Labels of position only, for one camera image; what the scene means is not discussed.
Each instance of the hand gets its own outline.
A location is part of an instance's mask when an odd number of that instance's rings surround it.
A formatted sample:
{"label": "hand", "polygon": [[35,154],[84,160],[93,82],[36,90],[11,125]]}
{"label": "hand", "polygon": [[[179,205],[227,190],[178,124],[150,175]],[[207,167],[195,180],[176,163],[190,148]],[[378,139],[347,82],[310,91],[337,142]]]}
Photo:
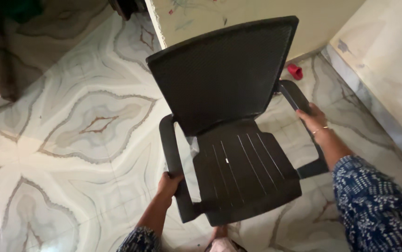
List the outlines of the hand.
{"label": "hand", "polygon": [[327,119],[324,112],[322,112],[313,102],[310,102],[311,115],[308,115],[304,111],[296,110],[297,116],[305,122],[305,125],[310,132],[315,132],[327,126]]}
{"label": "hand", "polygon": [[168,207],[170,207],[171,197],[176,192],[179,182],[181,182],[183,179],[184,175],[179,175],[175,178],[170,178],[170,174],[167,171],[164,172],[157,186],[156,198],[169,202]]}

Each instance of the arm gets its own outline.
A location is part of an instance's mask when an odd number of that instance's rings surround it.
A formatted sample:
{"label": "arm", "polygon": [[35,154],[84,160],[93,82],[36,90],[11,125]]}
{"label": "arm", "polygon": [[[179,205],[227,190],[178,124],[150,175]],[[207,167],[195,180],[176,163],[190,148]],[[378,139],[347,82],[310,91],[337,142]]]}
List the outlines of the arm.
{"label": "arm", "polygon": [[354,251],[402,251],[402,190],[353,152],[331,129],[319,108],[297,111],[321,146],[333,173],[336,205]]}
{"label": "arm", "polygon": [[335,164],[341,158],[353,155],[353,152],[343,143],[343,141],[335,134],[335,132],[327,126],[327,120],[324,112],[322,112],[314,103],[310,103],[312,115],[309,116],[304,111],[298,109],[297,115],[304,120],[305,125],[310,132],[315,132],[315,141],[321,146],[324,157],[330,171],[333,171]]}
{"label": "arm", "polygon": [[164,229],[167,210],[171,205],[171,197],[183,178],[183,175],[170,178],[168,172],[162,174],[156,196],[151,200],[135,229],[126,237],[117,252],[160,250],[160,237]]}
{"label": "arm", "polygon": [[176,192],[179,182],[184,176],[171,179],[168,172],[164,172],[157,187],[156,196],[143,213],[136,227],[146,226],[152,229],[159,237],[164,229],[165,215],[171,205],[171,197]]}

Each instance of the blue printed sleeve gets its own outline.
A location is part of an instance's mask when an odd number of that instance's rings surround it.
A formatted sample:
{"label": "blue printed sleeve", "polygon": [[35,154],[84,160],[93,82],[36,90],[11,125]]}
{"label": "blue printed sleeve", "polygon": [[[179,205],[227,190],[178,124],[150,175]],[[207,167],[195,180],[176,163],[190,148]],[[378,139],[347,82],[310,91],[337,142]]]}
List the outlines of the blue printed sleeve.
{"label": "blue printed sleeve", "polygon": [[402,251],[402,190],[364,159],[341,158],[333,171],[337,207],[353,251]]}
{"label": "blue printed sleeve", "polygon": [[158,252],[160,239],[156,233],[146,226],[136,227],[126,237],[117,252]]}

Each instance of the wall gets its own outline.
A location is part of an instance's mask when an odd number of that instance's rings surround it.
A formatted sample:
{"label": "wall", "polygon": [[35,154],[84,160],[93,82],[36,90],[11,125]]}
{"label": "wall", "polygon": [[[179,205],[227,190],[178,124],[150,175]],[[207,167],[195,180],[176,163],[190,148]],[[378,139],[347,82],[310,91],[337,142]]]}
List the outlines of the wall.
{"label": "wall", "polygon": [[402,127],[402,1],[367,0],[331,45]]}
{"label": "wall", "polygon": [[327,44],[365,0],[147,0],[162,48],[247,21],[296,15],[288,60]]}

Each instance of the red object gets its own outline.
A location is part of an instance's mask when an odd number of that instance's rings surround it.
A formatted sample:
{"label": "red object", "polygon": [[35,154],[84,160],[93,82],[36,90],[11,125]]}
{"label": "red object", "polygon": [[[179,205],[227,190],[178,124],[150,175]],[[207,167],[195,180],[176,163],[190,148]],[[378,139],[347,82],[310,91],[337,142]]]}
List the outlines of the red object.
{"label": "red object", "polygon": [[288,72],[293,75],[295,80],[300,80],[302,77],[304,77],[304,74],[302,73],[302,68],[299,66],[296,66],[294,64],[289,64],[287,66]]}

